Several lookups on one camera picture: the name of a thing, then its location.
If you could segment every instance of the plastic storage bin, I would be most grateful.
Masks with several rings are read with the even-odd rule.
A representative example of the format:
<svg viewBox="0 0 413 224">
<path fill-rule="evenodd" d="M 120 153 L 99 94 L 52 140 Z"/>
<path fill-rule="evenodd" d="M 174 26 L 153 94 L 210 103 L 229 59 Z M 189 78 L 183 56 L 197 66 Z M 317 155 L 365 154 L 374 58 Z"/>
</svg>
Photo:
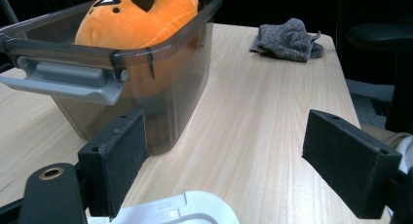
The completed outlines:
<svg viewBox="0 0 413 224">
<path fill-rule="evenodd" d="M 199 0 L 196 17 L 158 45 L 113 50 L 74 45 L 92 3 L 0 31 L 24 79 L 0 76 L 12 89 L 50 95 L 80 137 L 94 137 L 115 117 L 143 109 L 151 155 L 181 135 L 207 82 L 213 16 L 222 0 Z"/>
</svg>

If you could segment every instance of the gray cloth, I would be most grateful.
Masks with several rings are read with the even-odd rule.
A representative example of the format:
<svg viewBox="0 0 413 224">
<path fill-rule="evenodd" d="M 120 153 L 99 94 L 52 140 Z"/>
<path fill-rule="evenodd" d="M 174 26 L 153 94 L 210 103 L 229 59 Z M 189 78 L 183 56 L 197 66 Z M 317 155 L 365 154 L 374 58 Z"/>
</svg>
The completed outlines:
<svg viewBox="0 0 413 224">
<path fill-rule="evenodd" d="M 319 37 L 320 33 L 315 36 L 307 33 L 300 19 L 290 19 L 281 25 L 263 24 L 249 50 L 263 56 L 306 62 L 324 54 L 322 45 L 315 43 Z"/>
</svg>

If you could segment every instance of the bin handle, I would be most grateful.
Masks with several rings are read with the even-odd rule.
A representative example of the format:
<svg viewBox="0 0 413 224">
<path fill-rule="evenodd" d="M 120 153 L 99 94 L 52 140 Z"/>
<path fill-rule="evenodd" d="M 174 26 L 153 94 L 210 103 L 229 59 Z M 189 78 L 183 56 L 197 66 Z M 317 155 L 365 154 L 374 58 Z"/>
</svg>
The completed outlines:
<svg viewBox="0 0 413 224">
<path fill-rule="evenodd" d="M 18 64 L 26 73 L 24 79 L 0 76 L 0 82 L 11 89 L 104 105 L 116 103 L 128 80 L 127 70 L 121 72 L 121 81 L 118 82 L 111 69 L 28 57 L 20 57 Z"/>
</svg>

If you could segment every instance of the light wood grain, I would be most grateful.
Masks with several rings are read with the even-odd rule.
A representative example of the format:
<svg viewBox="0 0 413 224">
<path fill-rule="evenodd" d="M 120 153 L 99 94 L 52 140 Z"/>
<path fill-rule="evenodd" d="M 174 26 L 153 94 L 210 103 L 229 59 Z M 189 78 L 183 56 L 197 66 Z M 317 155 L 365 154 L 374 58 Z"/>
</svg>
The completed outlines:
<svg viewBox="0 0 413 224">
<path fill-rule="evenodd" d="M 389 223 L 359 220 L 301 158 L 310 109 L 358 126 L 330 37 L 307 63 L 250 53 L 257 28 L 215 24 L 206 88 L 173 149 L 151 156 L 124 206 L 203 190 L 242 223 Z M 0 205 L 52 163 L 76 163 L 86 143 L 48 96 L 0 85 Z"/>
</svg>

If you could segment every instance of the stuffed animal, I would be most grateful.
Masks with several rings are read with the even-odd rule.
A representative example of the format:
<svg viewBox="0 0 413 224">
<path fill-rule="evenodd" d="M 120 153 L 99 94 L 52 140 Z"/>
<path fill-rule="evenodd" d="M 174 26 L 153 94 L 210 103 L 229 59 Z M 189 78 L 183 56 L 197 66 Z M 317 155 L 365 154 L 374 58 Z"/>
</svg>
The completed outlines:
<svg viewBox="0 0 413 224">
<path fill-rule="evenodd" d="M 75 44 L 118 50 L 149 47 L 167 40 L 198 13 L 198 0 L 155 0 L 150 9 L 134 2 L 97 0 L 83 19 Z"/>
<path fill-rule="evenodd" d="M 135 0 L 97 0 L 84 17 L 75 44 L 129 50 L 167 40 L 198 13 L 198 0 L 154 0 L 137 6 Z M 143 97 L 164 91 L 187 67 L 198 37 L 167 59 L 129 67 L 124 97 Z"/>
</svg>

